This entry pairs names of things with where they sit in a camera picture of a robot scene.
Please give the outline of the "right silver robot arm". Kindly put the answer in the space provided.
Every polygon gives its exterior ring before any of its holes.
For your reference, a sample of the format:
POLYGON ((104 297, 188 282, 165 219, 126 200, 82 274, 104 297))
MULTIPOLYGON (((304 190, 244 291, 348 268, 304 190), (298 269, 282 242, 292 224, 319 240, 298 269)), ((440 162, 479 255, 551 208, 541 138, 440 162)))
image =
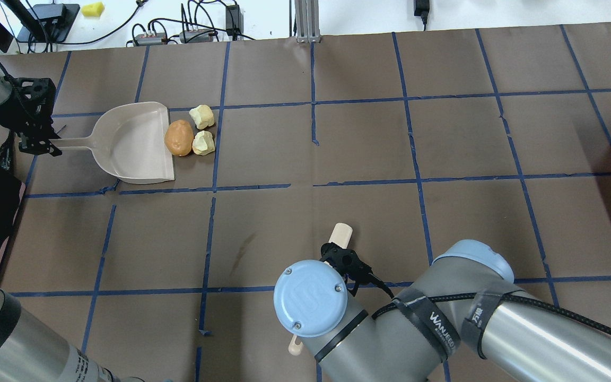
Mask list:
POLYGON ((534 298, 479 241, 456 242, 390 292, 328 242, 274 288, 282 326, 334 381, 424 381, 461 346, 518 381, 611 381, 611 328, 534 298))

